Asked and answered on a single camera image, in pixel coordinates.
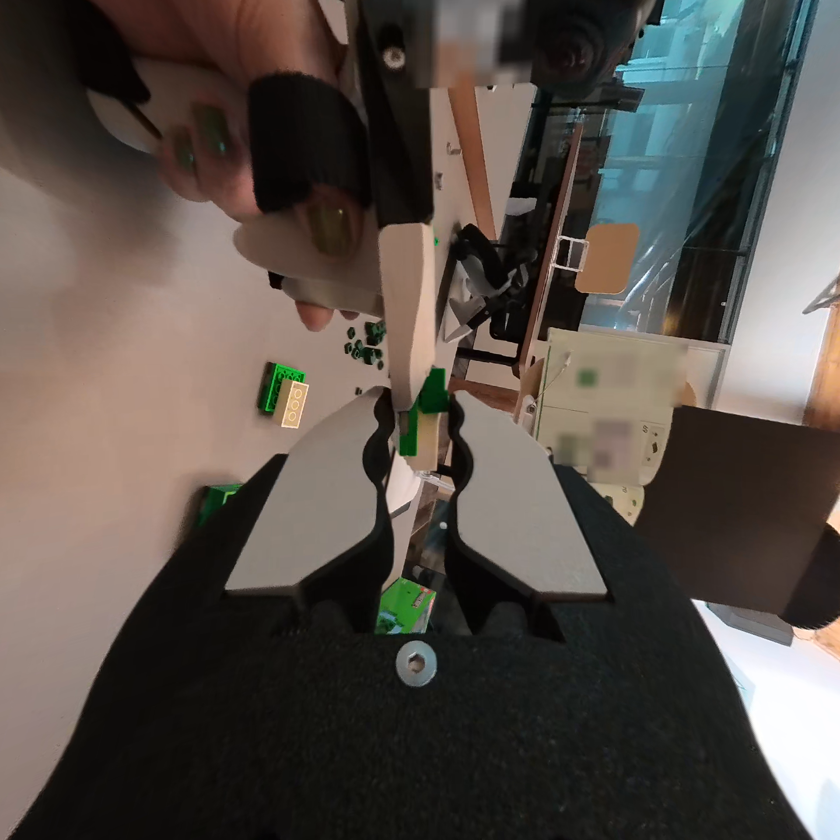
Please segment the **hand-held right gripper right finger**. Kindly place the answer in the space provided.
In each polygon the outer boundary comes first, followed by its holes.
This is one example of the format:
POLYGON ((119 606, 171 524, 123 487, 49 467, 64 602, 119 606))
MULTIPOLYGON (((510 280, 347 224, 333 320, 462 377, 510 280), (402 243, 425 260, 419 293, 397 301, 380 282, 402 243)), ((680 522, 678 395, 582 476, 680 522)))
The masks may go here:
POLYGON ((449 404, 458 551, 522 595, 601 601, 607 589, 547 451, 467 392, 449 404))

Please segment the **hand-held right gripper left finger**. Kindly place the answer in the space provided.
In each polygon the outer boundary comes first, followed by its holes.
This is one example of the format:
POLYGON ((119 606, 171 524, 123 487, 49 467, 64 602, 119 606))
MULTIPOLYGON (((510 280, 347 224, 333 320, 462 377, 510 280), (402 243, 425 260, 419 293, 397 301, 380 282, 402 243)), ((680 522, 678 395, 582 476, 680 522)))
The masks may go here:
POLYGON ((384 480, 395 426, 391 390, 375 386, 292 447, 225 591, 377 607, 394 539, 384 480))

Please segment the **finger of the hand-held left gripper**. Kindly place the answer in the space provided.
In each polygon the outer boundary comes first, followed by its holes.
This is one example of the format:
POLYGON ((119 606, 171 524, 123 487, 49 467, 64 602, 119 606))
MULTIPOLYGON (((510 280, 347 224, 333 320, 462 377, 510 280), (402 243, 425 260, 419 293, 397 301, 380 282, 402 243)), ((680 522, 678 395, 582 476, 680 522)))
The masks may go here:
POLYGON ((378 247, 392 405, 407 411, 435 361, 434 231, 428 224, 390 225, 378 247))

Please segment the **green lego assembly white brick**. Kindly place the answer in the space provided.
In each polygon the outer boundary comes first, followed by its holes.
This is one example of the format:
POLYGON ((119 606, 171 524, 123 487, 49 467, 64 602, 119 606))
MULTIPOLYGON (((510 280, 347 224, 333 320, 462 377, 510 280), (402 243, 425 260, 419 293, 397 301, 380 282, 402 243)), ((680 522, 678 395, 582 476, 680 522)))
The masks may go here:
POLYGON ((398 453, 418 473, 436 472, 441 423, 448 415, 448 375, 433 367, 412 407, 400 413, 398 453))

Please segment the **scattered dark green lego pieces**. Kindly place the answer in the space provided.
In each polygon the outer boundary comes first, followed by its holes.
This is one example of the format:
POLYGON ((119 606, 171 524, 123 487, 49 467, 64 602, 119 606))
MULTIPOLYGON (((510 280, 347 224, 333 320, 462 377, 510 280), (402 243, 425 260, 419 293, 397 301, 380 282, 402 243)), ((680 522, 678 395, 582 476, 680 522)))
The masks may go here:
POLYGON ((381 371, 385 367, 385 321, 366 321, 359 328, 348 327, 343 352, 348 357, 381 371))

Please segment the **green lego box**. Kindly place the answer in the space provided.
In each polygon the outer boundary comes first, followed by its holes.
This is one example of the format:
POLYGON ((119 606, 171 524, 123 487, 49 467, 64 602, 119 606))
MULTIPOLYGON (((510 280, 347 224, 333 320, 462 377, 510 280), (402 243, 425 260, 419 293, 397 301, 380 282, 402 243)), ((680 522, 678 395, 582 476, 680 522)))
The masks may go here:
POLYGON ((416 581, 399 577, 381 595, 374 633, 425 634, 436 595, 416 581))

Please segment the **open lego instruction booklet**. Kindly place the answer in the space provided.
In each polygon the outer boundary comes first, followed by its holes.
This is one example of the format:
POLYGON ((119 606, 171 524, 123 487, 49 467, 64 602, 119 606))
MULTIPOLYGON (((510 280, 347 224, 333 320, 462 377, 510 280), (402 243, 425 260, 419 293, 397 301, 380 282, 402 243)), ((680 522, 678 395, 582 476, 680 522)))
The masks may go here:
POLYGON ((687 348, 635 333, 550 329, 532 433, 634 525, 687 384, 687 348))

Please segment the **person's left hand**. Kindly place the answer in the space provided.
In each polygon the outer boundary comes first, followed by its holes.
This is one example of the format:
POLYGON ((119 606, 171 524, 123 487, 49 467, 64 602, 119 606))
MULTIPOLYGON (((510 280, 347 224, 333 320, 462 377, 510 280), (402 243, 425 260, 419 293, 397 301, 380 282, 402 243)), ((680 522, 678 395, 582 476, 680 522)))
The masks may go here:
POLYGON ((132 56, 215 70, 228 89, 203 91, 184 125, 163 133, 161 179, 194 203, 236 221, 257 215, 249 155, 250 83, 299 73, 337 88, 343 46, 319 2, 94 1, 132 56))

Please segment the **spare hand-held gripper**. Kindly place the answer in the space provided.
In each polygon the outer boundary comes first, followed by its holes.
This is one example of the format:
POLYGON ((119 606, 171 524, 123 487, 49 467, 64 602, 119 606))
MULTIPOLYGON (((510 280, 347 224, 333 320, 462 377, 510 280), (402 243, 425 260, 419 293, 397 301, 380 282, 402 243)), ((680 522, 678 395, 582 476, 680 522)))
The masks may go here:
POLYGON ((538 257, 522 226, 502 241, 489 239, 474 224, 456 227, 448 240, 448 261, 454 266, 448 307, 456 327, 445 335, 452 343, 477 331, 481 324, 504 327, 529 301, 531 269, 538 257))

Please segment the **book stand with white base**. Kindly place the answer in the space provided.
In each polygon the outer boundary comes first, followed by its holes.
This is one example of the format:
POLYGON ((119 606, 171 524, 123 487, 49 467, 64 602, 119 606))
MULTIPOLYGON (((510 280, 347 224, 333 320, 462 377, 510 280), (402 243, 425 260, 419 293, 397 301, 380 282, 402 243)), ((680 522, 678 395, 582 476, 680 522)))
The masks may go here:
MULTIPOLYGON (((508 408, 512 400, 512 392, 510 389, 501 389, 495 385, 486 385, 484 383, 477 383, 473 381, 465 381, 465 389, 470 393, 473 393, 474 396, 477 396, 481 402, 491 407, 495 407, 498 411, 508 413, 513 422, 521 426, 526 432, 536 439, 539 436, 536 431, 537 417, 539 414, 538 397, 542 390, 541 383, 543 380, 544 362, 544 358, 536 360, 534 364, 530 365, 522 374, 519 381, 520 387, 516 405, 509 412, 508 408)), ((693 389, 692 384, 686 379, 684 388, 677 402, 677 406, 697 407, 697 405, 697 394, 693 389)), ((653 476, 655 476, 656 471, 658 470, 659 462, 657 459, 660 459, 661 455, 651 455, 650 458, 646 455, 645 458, 647 459, 645 461, 645 464, 647 465, 643 469, 640 468, 640 475, 644 474, 644 476, 648 476, 649 474, 649 476, 647 478, 639 479, 639 487, 644 487, 653 480, 653 476)), ((417 496, 417 493, 420 491, 421 485, 425 480, 425 478, 421 476, 420 472, 416 472, 412 468, 412 465, 408 462, 409 460, 410 459, 406 459, 405 457, 399 455, 398 446, 393 449, 392 466, 385 489, 385 499, 392 518, 399 516, 402 512, 411 507, 413 500, 417 496)), ((446 491, 452 490, 453 485, 450 479, 434 479, 432 484, 435 482, 437 482, 446 491)), ((614 490, 615 492, 618 492, 618 490, 620 490, 618 485, 596 485, 595 488, 599 492, 602 490, 605 492, 606 490, 614 490)), ((624 493, 623 499, 626 500, 621 500, 621 503, 616 500, 617 497, 615 497, 614 494, 613 496, 610 496, 608 500, 613 504, 617 511, 622 513, 622 516, 625 517, 630 524, 634 524, 638 513, 642 509, 644 491, 642 489, 632 490, 629 486, 627 486, 622 490, 622 493, 624 493)))

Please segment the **tan rounded board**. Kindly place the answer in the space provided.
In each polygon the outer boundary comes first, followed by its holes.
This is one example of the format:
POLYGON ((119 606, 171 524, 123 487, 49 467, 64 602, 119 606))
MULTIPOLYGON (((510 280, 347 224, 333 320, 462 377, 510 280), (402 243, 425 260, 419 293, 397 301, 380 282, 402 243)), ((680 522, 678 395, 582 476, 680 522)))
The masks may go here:
POLYGON ((588 247, 574 288, 587 295, 617 295, 627 288, 634 265, 639 227, 636 224, 597 224, 587 231, 588 247))

